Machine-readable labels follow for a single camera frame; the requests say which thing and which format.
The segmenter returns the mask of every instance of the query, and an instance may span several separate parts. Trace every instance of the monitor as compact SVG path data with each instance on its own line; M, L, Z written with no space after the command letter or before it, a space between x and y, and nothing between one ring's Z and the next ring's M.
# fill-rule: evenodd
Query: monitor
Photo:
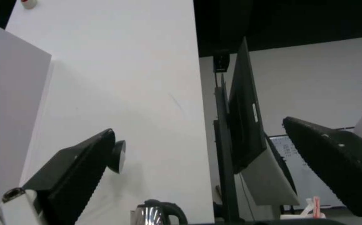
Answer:
M228 125L234 173L241 173L256 205L298 205L287 165L264 133L245 38L235 63Z
M230 90L229 128L234 173L239 173L267 148L245 38L238 50Z

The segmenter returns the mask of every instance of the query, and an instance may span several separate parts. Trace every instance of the black ceiling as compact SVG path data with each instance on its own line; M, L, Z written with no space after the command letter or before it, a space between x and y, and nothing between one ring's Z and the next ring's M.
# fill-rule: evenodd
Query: black ceiling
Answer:
M194 0L199 56L362 37L362 1Z

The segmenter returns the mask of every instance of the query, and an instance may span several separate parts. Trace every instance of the whiteboard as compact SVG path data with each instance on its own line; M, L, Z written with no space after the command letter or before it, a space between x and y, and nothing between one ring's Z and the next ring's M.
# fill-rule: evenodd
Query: whiteboard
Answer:
M353 128L341 128L346 131L353 131ZM320 197L322 208L344 207L344 204L337 198L330 188L310 169L300 156L294 144L287 135L270 137L275 148L284 158L292 179L295 183L299 206L296 209L306 207L306 198L313 196Z

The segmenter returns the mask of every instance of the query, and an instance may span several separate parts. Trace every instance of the white tabletop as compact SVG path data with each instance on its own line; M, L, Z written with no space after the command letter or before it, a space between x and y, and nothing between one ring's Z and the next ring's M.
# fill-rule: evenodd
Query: white tabletop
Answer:
M192 0L40 0L32 10L18 1L6 30L54 65L22 182L111 127L127 141L124 171L105 171L78 224L129 224L149 198L213 222Z

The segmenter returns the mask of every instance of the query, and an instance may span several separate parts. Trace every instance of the cable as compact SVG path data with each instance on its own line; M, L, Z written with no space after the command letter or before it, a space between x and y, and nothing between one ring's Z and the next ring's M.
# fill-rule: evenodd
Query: cable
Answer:
M242 181L242 175L241 175L241 174L239 174L239 179L241 180L242 190L244 191L246 201L248 202L249 211L251 211L252 219L253 219L254 221L256 221L256 220L255 220L255 217L254 217L254 214L253 214L253 212L252 212L252 208L251 208L251 204L250 204L249 199L248 199L248 195L246 195L246 192L245 192L244 182Z

